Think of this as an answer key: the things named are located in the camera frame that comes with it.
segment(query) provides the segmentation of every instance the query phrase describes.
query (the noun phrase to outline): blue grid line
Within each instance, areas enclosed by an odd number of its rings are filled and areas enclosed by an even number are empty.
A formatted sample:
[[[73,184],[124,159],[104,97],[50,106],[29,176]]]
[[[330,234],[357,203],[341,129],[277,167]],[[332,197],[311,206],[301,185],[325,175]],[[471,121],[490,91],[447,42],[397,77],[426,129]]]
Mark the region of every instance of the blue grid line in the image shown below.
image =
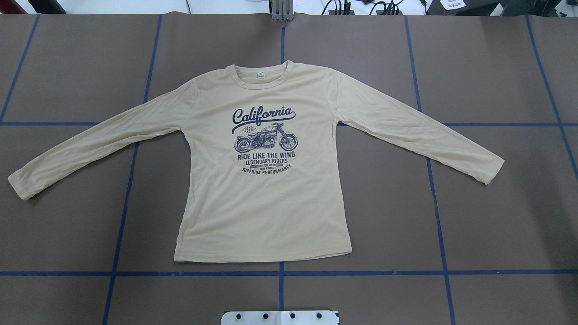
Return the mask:
[[[285,263],[279,262],[279,310],[285,310]]]
[[[28,53],[30,43],[32,43],[32,37],[34,36],[34,32],[36,31],[36,26],[38,25],[39,20],[40,15],[37,14],[36,20],[34,20],[34,25],[32,26],[32,30],[30,31],[30,36],[28,36],[28,41],[26,42],[26,46],[24,47],[24,51],[22,52],[22,57],[20,57],[18,68],[16,69],[16,73],[14,74],[14,78],[12,79],[12,85],[10,85],[10,90],[8,90],[8,95],[6,96],[6,101],[4,102],[2,113],[0,113],[0,123],[2,123],[2,121],[4,120],[4,115],[6,114],[6,110],[8,109],[10,97],[12,97],[12,92],[14,91],[14,87],[16,86],[16,80],[18,80],[18,76],[20,75],[20,70],[22,69],[22,65],[24,64],[24,59],[26,58],[26,54]]]
[[[574,160],[574,155],[572,154],[572,149],[570,149],[570,144],[568,143],[568,138],[566,137],[566,132],[564,131],[564,126],[562,125],[562,120],[560,119],[560,114],[558,113],[558,108],[556,107],[556,102],[554,101],[554,96],[552,95],[552,90],[550,89],[550,84],[546,78],[546,73],[544,67],[542,66],[542,60],[540,60],[540,55],[538,54],[538,47],[536,46],[536,40],[534,39],[534,33],[532,32],[532,24],[530,24],[530,16],[526,14],[526,25],[528,26],[528,33],[530,35],[530,40],[532,41],[532,48],[534,49],[534,55],[536,55],[536,61],[538,62],[538,67],[540,68],[540,73],[542,74],[542,79],[544,80],[544,85],[546,86],[546,91],[548,92],[548,97],[550,103],[552,104],[552,110],[556,116],[556,121],[558,121],[558,126],[560,127],[560,133],[564,140],[564,145],[566,146],[566,151],[568,152],[568,157],[570,158],[570,163],[572,164],[572,169],[574,169],[574,176],[578,180],[578,167]]]
[[[116,276],[279,276],[279,271],[166,271],[166,272],[116,272]]]
[[[149,75],[147,77],[143,103],[146,103],[149,100],[150,82],[151,82],[151,79],[153,77],[154,57],[157,54],[158,36],[161,32],[161,23],[162,23],[162,15],[160,14],[160,15],[158,15],[157,33],[156,33],[156,36],[154,38],[153,53],[152,53],[151,59],[150,59]],[[108,322],[108,316],[109,316],[109,312],[110,312],[110,304],[112,302],[112,294],[113,294],[113,290],[114,290],[114,281],[116,278],[116,273],[117,273],[116,270],[118,267],[118,258],[120,256],[120,245],[123,241],[124,224],[125,224],[126,219],[127,219],[128,199],[131,195],[132,180],[133,180],[134,172],[135,172],[136,155],[138,154],[138,152],[139,152],[139,142],[136,142],[135,143],[135,151],[132,155],[131,171],[130,171],[129,177],[128,177],[127,193],[126,193],[125,198],[124,198],[123,216],[121,218],[120,229],[118,231],[118,239],[116,242],[116,251],[114,253],[114,262],[113,262],[112,274],[110,276],[109,291],[108,291],[108,295],[106,296],[105,313],[104,313],[104,316],[102,318],[102,325],[106,325]]]
[[[281,28],[281,63],[285,62],[285,26]],[[279,310],[285,310],[285,263],[279,262]]]
[[[558,127],[558,123],[443,123],[446,127]]]
[[[99,122],[2,122],[5,126],[95,126]]]
[[[112,272],[90,271],[0,271],[0,276],[112,276]],[[231,276],[454,276],[454,275],[578,275],[578,269],[473,269],[422,271],[131,271],[115,276],[140,277],[231,277]]]
[[[285,62],[285,27],[281,28],[281,63]]]
[[[112,272],[86,271],[0,271],[0,276],[110,276]]]
[[[420,97],[420,89],[417,83],[417,72],[416,72],[416,62],[413,57],[413,46],[412,46],[412,36],[409,30],[409,19],[407,16],[404,16],[405,19],[405,31],[407,34],[407,46],[409,48],[409,59],[412,64],[412,74],[413,74],[413,85],[416,92],[417,98],[417,110],[422,112],[421,110],[421,97]],[[446,294],[447,294],[447,305],[450,312],[450,320],[451,325],[455,325],[455,314],[454,314],[454,303],[453,298],[451,296],[451,286],[450,286],[450,277],[447,274],[447,261],[446,261],[446,250],[443,245],[443,235],[442,235],[442,223],[439,218],[439,209],[438,209],[438,199],[435,193],[435,185],[434,185],[434,175],[432,173],[431,167],[431,160],[429,158],[425,159],[427,166],[428,166],[428,175],[429,175],[429,187],[432,191],[433,196],[433,205],[435,207],[435,218],[438,223],[438,241],[439,241],[439,251],[442,256],[442,266],[444,271],[444,281],[446,283]]]

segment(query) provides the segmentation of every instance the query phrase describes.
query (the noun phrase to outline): beige shirt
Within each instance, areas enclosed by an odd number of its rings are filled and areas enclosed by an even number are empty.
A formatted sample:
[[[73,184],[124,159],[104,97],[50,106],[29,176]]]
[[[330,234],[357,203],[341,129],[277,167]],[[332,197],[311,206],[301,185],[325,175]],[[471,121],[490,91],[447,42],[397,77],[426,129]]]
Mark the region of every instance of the beige shirt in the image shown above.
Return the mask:
[[[9,176],[27,200],[122,147],[182,131],[190,188],[175,261],[293,261],[351,252],[335,128],[342,121],[488,184],[503,160],[330,68],[235,65],[114,116]]]

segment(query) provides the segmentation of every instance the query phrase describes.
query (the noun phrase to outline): cable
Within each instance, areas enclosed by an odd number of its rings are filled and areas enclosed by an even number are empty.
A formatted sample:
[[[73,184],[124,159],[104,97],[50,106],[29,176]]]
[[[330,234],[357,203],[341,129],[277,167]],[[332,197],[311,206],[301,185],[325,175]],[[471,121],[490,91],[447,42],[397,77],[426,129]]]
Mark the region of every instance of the cable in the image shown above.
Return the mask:
[[[323,8],[323,12],[321,14],[325,14],[325,11],[327,10],[327,7],[329,6],[329,4],[331,3],[331,1],[335,2],[335,0],[329,0],[327,2],[327,4],[325,5],[325,8]]]
[[[387,10],[384,11],[383,13],[381,13],[381,14],[386,14],[386,15],[391,14],[391,12],[394,10],[394,5],[395,5],[395,4],[394,4],[393,1],[391,1],[390,3],[388,3],[388,5],[387,5]]]
[[[373,8],[371,8],[371,11],[369,12],[369,14],[371,15],[373,13],[373,10],[375,9],[375,7],[379,4],[383,5],[383,12],[386,11],[386,7],[387,7],[387,3],[385,1],[377,1],[375,2],[375,4],[373,5]]]
[[[428,2],[426,0],[420,0],[421,4],[424,5],[425,15],[428,15],[428,8],[426,7]]]
[[[545,0],[543,4],[544,4],[544,7],[542,8],[542,13],[540,14],[540,16],[545,17],[544,12],[546,11],[546,7],[548,7],[548,0]]]
[[[399,4],[402,3],[402,2],[403,2],[403,0],[401,0],[401,1],[399,1],[398,3],[395,3],[395,4],[394,4],[394,5],[395,5],[395,8],[396,8],[396,9],[395,9],[395,13],[393,13],[394,15],[396,15],[396,16],[399,15]]]

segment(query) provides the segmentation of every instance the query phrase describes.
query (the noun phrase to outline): shirt sleeve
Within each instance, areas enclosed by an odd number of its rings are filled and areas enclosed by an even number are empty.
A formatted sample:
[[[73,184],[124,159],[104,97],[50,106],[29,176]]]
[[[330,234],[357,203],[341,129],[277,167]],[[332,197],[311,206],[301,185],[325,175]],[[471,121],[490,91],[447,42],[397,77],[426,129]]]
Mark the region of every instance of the shirt sleeve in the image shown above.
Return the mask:
[[[8,177],[28,200],[77,169],[127,145],[180,130],[194,104],[192,80],[142,105],[111,117],[34,158]]]
[[[503,159],[404,103],[338,71],[328,100],[343,123],[489,184]]]

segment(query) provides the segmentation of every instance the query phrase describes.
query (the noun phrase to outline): metal bracket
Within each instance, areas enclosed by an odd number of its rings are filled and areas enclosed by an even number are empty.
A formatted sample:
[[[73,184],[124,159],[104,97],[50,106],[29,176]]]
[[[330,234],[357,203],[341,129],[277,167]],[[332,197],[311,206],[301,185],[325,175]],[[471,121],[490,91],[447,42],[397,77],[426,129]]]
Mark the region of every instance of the metal bracket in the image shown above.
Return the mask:
[[[273,20],[293,20],[293,0],[271,0]]]
[[[339,312],[226,312],[221,318],[221,325],[339,325]]]

